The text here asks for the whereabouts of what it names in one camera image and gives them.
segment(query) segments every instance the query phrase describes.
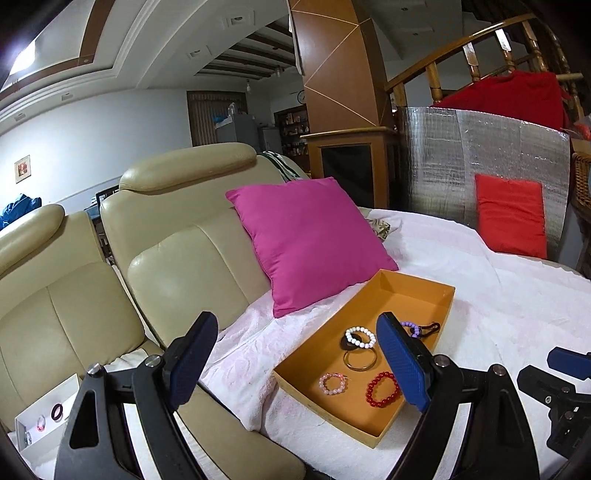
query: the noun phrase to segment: white box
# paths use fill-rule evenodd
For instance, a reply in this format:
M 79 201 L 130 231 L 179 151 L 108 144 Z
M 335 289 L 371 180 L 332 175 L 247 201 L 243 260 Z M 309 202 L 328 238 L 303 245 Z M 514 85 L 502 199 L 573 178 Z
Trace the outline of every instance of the white box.
M 43 395 L 14 419 L 18 451 L 23 458 L 31 463 L 32 467 L 57 456 L 67 419 L 79 389 L 80 378 L 74 374 Z M 60 420 L 54 421 L 51 419 L 51 409 L 57 403 L 62 404 L 63 415 Z M 39 432 L 37 420 L 41 415 L 45 417 L 45 429 Z M 25 442 L 25 432 L 29 432 L 31 435 L 32 443 L 28 446 Z

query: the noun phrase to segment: curtain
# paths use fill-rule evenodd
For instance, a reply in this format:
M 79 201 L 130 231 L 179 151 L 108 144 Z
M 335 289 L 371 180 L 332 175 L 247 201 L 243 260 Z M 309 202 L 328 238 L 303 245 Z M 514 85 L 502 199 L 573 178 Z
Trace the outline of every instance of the curtain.
M 234 102 L 239 111 L 248 113 L 246 94 L 241 92 L 187 92 L 189 125 L 193 146 L 217 143 L 214 117 L 225 118 Z

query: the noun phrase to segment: wooden ceiling beam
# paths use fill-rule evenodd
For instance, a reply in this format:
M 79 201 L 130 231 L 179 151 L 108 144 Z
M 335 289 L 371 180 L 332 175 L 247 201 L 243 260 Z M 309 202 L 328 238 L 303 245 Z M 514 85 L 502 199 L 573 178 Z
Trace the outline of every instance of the wooden ceiling beam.
M 245 75 L 244 73 L 224 73 L 224 72 L 213 72 L 213 71 L 208 71 L 208 72 L 204 72 L 204 71 L 199 71 L 197 72 L 195 75 L 193 75 L 194 77 L 200 76 L 200 75 L 209 75 L 209 76 L 222 76 L 222 77 L 234 77 L 237 79 L 249 79 L 249 80 L 260 80 L 260 77 L 256 77 L 254 75 Z
M 276 32 L 283 33 L 284 35 L 287 35 L 288 37 L 293 38 L 293 35 L 290 32 L 290 29 L 284 27 L 283 25 L 279 25 L 279 23 L 277 23 L 277 22 L 271 22 L 270 24 L 267 25 L 267 28 L 270 28 L 271 30 L 275 30 Z
M 220 55 L 216 60 L 231 61 L 233 63 L 240 63 L 242 65 L 250 65 L 251 67 L 259 67 L 261 69 L 275 70 L 279 65 L 271 65 L 269 63 L 263 63 L 261 61 L 242 59 L 240 57 L 232 57 L 231 55 Z
M 295 52 L 293 45 L 286 45 L 281 43 L 280 41 L 273 40 L 269 37 L 264 37 L 263 35 L 259 35 L 258 33 L 251 33 L 247 36 L 249 40 L 254 40 L 259 43 L 264 43 L 265 45 L 269 45 L 273 48 L 279 48 L 280 50 L 286 51 L 287 53 L 293 54 Z
M 205 70 L 220 70 L 221 72 L 235 72 L 235 73 L 244 73 L 248 75 L 258 76 L 258 77 L 270 77 L 271 73 L 268 72 L 260 72 L 259 70 L 251 70 L 251 69 L 243 69 L 240 67 L 230 67 L 228 65 L 215 65 L 209 64 L 203 67 Z
M 276 55 L 274 53 L 271 53 L 270 51 L 259 50 L 258 48 L 245 47 L 243 45 L 236 44 L 233 47 L 230 47 L 229 50 L 241 51 L 243 53 L 249 53 L 250 55 L 256 55 L 257 57 L 263 57 L 269 60 L 275 60 L 280 63 L 285 63 L 293 67 L 296 66 L 295 59 L 287 59 L 285 57 L 282 57 L 281 55 Z

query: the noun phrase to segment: red bead bracelet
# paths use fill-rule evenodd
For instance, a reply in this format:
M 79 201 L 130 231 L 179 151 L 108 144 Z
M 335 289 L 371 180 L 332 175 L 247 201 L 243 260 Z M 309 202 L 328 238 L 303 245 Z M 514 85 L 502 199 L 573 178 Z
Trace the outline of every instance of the red bead bracelet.
M 394 393 L 392 393 L 389 397 L 386 397 L 383 400 L 375 401 L 374 400 L 374 388 L 380 382 L 380 380 L 383 378 L 390 378 L 394 382 Z M 386 405 L 391 404 L 396 399 L 399 391 L 400 391 L 400 388 L 398 386 L 398 382 L 396 381 L 396 378 L 394 378 L 394 374 L 392 372 L 382 372 L 368 384 L 368 390 L 365 394 L 365 400 L 372 407 L 384 408 Z

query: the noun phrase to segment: red cloth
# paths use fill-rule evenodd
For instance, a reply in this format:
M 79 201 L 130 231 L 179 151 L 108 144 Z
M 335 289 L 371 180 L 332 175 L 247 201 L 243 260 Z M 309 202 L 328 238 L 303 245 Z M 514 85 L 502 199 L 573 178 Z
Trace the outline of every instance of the red cloth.
M 493 252 L 547 258 L 542 184 L 475 175 L 478 233 Z
M 569 124 L 564 94 L 554 73 L 515 70 L 473 83 L 432 106 L 494 113 L 560 130 Z

